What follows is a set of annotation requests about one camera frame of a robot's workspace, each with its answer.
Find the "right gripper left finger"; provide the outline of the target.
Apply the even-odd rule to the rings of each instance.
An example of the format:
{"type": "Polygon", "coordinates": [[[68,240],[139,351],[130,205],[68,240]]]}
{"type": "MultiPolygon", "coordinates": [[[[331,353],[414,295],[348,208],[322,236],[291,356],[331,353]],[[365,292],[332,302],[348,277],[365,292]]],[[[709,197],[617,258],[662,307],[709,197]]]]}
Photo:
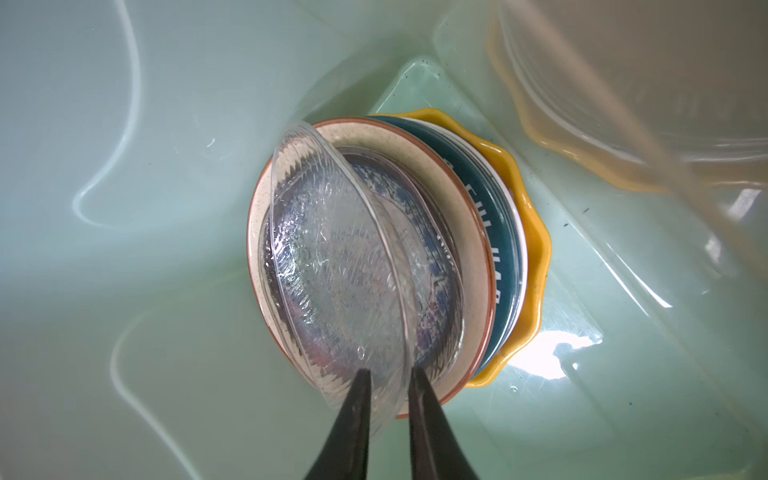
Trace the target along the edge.
{"type": "Polygon", "coordinates": [[[306,480],[367,478],[371,400],[370,371],[360,369],[306,480]]]}

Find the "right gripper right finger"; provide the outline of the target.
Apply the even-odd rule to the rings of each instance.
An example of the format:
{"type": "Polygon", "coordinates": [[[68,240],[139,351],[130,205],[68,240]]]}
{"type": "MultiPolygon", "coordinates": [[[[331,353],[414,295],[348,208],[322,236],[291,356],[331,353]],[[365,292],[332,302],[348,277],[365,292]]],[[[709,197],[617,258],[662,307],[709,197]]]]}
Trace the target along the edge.
{"type": "Polygon", "coordinates": [[[418,366],[411,370],[408,415],[413,479],[478,479],[426,373],[418,366]]]}

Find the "clear glass plate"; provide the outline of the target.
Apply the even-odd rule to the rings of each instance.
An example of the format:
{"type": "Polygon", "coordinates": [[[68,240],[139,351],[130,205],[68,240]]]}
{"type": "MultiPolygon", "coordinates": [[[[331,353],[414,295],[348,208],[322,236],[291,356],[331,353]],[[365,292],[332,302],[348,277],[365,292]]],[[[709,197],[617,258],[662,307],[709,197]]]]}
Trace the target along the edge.
{"type": "Polygon", "coordinates": [[[381,202],[311,125],[286,127],[270,166],[269,237],[286,342],[334,409],[371,378],[371,424],[404,403],[417,323],[407,255],[381,202]]]}

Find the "large green rim lettered plate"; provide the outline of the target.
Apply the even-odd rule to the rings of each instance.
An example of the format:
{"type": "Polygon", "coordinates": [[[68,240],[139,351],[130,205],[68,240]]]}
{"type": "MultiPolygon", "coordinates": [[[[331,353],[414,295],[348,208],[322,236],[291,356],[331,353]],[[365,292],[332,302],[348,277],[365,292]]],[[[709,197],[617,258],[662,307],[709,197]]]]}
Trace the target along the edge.
{"type": "Polygon", "coordinates": [[[435,151],[473,200],[491,248],[495,275],[495,317],[480,367],[501,352],[521,315],[527,289],[525,234],[511,194],[479,149],[458,134],[425,120],[375,115],[415,136],[435,151]]]}

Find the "beige ceramic bowl plate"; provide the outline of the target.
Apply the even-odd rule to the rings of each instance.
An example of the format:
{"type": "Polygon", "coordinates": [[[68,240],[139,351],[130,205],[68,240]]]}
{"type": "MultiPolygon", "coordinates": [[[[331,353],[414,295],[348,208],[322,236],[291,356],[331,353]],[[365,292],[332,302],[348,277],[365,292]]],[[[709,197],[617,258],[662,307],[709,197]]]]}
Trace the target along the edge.
{"type": "MultiPolygon", "coordinates": [[[[478,369],[489,343],[495,313],[495,281],[489,241],[469,195],[457,175],[435,151],[394,125],[374,118],[340,118],[311,126],[337,150],[340,146],[364,147],[393,160],[426,190],[437,215],[444,221],[446,238],[452,242],[452,252],[461,276],[464,334],[453,367],[437,380],[426,375],[440,401],[452,399],[478,369]]],[[[319,391],[301,366],[296,348],[290,346],[284,337],[287,326],[277,303],[278,293],[266,231],[271,199],[271,161],[272,158],[257,183],[247,217],[248,268],[259,308],[271,335],[300,375],[319,391]]],[[[414,356],[409,372],[417,366],[417,307],[416,315],[414,356]]]]}

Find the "yellow polka dot plate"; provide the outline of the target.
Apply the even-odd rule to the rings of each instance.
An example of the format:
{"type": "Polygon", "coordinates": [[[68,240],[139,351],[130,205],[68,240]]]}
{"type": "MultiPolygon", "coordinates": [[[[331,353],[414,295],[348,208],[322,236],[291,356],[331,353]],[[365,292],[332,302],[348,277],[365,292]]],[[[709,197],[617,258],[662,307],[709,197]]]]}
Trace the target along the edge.
{"type": "Polygon", "coordinates": [[[490,365],[485,368],[479,366],[474,378],[468,383],[470,388],[488,386],[510,360],[533,341],[541,329],[544,293],[552,258],[550,234],[528,195],[516,159],[507,150],[471,133],[456,120],[434,108],[383,115],[425,120],[445,127],[468,140],[490,162],[493,171],[499,174],[520,215],[528,259],[527,289],[521,315],[511,337],[490,365]]]}

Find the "mint green plastic bin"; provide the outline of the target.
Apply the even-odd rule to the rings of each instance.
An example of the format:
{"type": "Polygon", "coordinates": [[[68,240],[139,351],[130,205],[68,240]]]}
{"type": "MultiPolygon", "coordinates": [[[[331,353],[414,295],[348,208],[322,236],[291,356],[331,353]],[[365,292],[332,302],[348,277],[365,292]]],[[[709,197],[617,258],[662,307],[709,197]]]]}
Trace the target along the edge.
{"type": "Polygon", "coordinates": [[[1,475],[299,479],[246,218],[285,125],[434,108],[552,242],[445,413],[484,479],[767,475],[763,1],[5,1],[1,475]]]}

